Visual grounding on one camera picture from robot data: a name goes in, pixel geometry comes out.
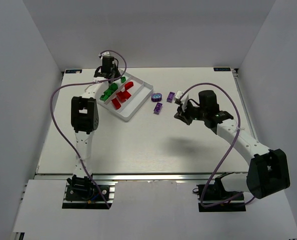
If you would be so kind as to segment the purple round flower lego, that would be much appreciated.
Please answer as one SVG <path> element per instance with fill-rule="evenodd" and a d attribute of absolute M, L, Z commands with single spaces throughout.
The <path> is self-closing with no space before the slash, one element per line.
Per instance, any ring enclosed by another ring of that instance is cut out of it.
<path fill-rule="evenodd" d="M 151 101 L 152 102 L 161 102 L 163 98 L 163 95 L 161 93 L 153 93 L 151 95 Z"/>

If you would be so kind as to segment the red small lego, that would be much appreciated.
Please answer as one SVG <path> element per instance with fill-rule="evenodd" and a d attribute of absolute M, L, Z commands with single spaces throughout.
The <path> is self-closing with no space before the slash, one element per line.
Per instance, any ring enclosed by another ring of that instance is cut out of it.
<path fill-rule="evenodd" d="M 125 94 L 123 91 L 120 91 L 116 94 L 116 98 L 119 102 L 124 103 L 126 101 Z"/>

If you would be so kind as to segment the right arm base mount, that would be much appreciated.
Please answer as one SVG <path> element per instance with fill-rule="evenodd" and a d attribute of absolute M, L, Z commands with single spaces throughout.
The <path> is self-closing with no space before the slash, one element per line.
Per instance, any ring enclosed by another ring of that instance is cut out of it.
<path fill-rule="evenodd" d="M 227 200 L 225 203 L 213 206 L 213 207 L 203 207 L 201 205 L 201 196 L 204 189 L 204 184 L 198 184 L 193 190 L 192 193 L 197 195 L 198 199 L 198 210 L 200 213 L 223 213 L 223 212 L 245 212 L 246 206 L 244 205 L 244 196 L 239 195 L 235 199 L 228 201 L 228 198 L 231 198 L 238 194 L 236 191 L 227 192 L 224 190 L 222 183 L 220 183 L 220 177 L 216 177 L 214 182 L 210 183 L 206 188 L 206 192 L 203 198 L 204 205 L 211 205 L 220 201 Z"/>

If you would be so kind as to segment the green 2x4 lego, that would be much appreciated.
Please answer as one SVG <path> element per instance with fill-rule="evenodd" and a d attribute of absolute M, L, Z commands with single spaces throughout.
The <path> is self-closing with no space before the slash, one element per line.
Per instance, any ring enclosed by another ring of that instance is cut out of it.
<path fill-rule="evenodd" d="M 106 98 L 109 98 L 113 93 L 114 93 L 114 91 L 109 88 L 103 92 L 103 94 Z"/>

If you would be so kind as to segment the green bush lego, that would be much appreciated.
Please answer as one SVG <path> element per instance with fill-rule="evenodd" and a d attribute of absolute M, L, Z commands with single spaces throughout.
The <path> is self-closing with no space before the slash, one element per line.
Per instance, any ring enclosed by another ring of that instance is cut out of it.
<path fill-rule="evenodd" d="M 110 89 L 112 92 L 115 92 L 118 88 L 119 88 L 119 86 L 118 86 L 116 83 L 112 83 L 112 84 L 109 86 L 109 89 Z"/>

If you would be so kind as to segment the purple lego brick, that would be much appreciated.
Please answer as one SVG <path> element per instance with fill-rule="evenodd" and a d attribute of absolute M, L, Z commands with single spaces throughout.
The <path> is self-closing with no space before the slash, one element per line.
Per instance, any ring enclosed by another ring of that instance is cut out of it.
<path fill-rule="evenodd" d="M 173 100 L 174 100 L 175 95 L 176 95 L 176 94 L 175 94 L 174 92 L 170 91 L 169 94 L 168 94 L 168 96 L 167 96 L 167 98 L 166 98 L 166 101 L 167 101 L 168 103 L 172 103 Z"/>
<path fill-rule="evenodd" d="M 160 102 L 157 102 L 155 107 L 154 107 L 153 113 L 156 114 L 156 115 L 159 115 L 161 110 L 162 110 L 162 107 L 163 107 L 163 104 L 160 103 Z"/>

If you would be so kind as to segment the red sloped lego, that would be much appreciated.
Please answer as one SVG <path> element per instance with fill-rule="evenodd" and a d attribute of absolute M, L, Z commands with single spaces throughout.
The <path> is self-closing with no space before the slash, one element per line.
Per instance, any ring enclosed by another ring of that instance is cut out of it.
<path fill-rule="evenodd" d="M 133 81 L 129 81 L 124 85 L 124 89 L 127 91 L 130 88 L 132 88 L 134 86 L 134 82 Z"/>

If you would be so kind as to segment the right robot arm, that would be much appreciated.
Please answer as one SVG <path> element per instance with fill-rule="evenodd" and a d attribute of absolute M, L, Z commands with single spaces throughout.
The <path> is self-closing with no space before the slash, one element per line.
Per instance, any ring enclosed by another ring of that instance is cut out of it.
<path fill-rule="evenodd" d="M 220 110 L 213 90 L 199 92 L 199 104 L 192 105 L 187 94 L 177 91 L 178 105 L 175 118 L 190 125 L 202 121 L 243 157 L 248 164 L 247 173 L 224 173 L 214 181 L 215 192 L 225 197 L 230 192 L 248 192 L 262 199 L 291 185 L 287 156 L 281 149 L 270 149 L 238 126 L 227 111 Z"/>

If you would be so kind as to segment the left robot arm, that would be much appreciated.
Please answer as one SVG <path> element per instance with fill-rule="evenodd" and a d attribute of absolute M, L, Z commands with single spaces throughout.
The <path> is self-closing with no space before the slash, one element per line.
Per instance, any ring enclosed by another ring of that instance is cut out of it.
<path fill-rule="evenodd" d="M 101 56 L 102 66 L 95 70 L 94 77 L 108 79 L 108 88 L 101 96 L 101 101 L 106 101 L 119 86 L 112 81 L 121 76 L 116 58 L 110 55 Z M 76 156 L 73 176 L 68 180 L 71 191 L 83 200 L 90 200 L 98 194 L 89 176 L 92 174 L 87 169 L 92 153 L 92 140 L 95 130 L 99 126 L 99 113 L 96 100 L 100 84 L 94 84 L 86 88 L 80 96 L 71 99 L 71 125 L 75 134 L 75 148 L 79 155 Z"/>

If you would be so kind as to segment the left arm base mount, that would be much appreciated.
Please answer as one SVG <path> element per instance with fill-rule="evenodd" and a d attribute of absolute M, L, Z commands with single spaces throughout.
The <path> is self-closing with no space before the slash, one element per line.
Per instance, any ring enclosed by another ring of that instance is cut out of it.
<path fill-rule="evenodd" d="M 114 187 L 96 185 L 87 177 L 73 175 L 66 179 L 62 209 L 108 210 L 113 203 Z"/>

